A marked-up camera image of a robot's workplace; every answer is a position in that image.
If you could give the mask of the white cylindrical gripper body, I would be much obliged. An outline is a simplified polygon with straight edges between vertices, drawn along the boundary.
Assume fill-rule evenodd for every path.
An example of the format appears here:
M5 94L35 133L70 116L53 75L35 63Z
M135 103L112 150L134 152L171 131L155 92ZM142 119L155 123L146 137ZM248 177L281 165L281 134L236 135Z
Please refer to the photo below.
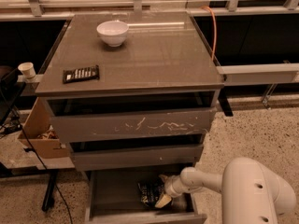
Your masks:
M177 198L184 193L184 186L179 175L171 175L164 182L165 193L172 198Z

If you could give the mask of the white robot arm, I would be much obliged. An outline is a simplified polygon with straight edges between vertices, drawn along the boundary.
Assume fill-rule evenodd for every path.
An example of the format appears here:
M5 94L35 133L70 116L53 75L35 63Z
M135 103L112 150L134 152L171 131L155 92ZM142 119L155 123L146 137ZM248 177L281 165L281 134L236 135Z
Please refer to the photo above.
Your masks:
M164 191L155 204L162 208L184 193L206 188L221 195L222 224L278 224L278 217L296 206L292 186L263 164L250 158L235 158L221 175L194 167L179 175L161 175Z

